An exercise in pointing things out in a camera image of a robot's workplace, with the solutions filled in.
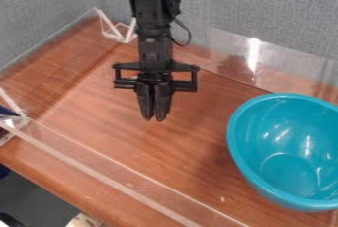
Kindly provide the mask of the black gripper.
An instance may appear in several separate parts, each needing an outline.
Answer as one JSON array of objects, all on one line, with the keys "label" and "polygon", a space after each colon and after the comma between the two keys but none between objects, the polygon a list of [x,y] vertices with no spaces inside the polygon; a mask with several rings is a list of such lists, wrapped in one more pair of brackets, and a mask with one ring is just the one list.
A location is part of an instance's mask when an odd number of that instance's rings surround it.
[{"label": "black gripper", "polygon": [[[172,59],[172,43],[168,37],[138,38],[138,61],[116,62],[112,68],[114,70],[114,87],[124,89],[136,88],[140,111],[145,120],[151,120],[155,115],[153,94],[148,84],[156,85],[155,110],[157,121],[164,121],[169,113],[171,92],[196,91],[196,72],[199,67],[179,63]],[[138,71],[138,78],[122,78],[122,70]],[[173,80],[171,78],[172,72],[189,72],[191,80]]]}]

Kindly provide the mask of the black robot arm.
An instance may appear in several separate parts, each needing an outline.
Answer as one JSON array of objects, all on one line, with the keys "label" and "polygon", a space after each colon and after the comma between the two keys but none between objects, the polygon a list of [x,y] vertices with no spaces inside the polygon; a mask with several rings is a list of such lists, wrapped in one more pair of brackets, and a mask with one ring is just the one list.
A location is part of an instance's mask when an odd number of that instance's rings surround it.
[{"label": "black robot arm", "polygon": [[188,28],[176,18],[180,0],[129,0],[129,3],[137,25],[138,61],[112,65],[113,84],[116,88],[134,90],[144,119],[155,117],[163,121],[172,94],[196,91],[199,67],[172,59],[172,45],[183,46],[188,42],[181,44],[173,40],[169,23],[176,22],[187,31]]}]

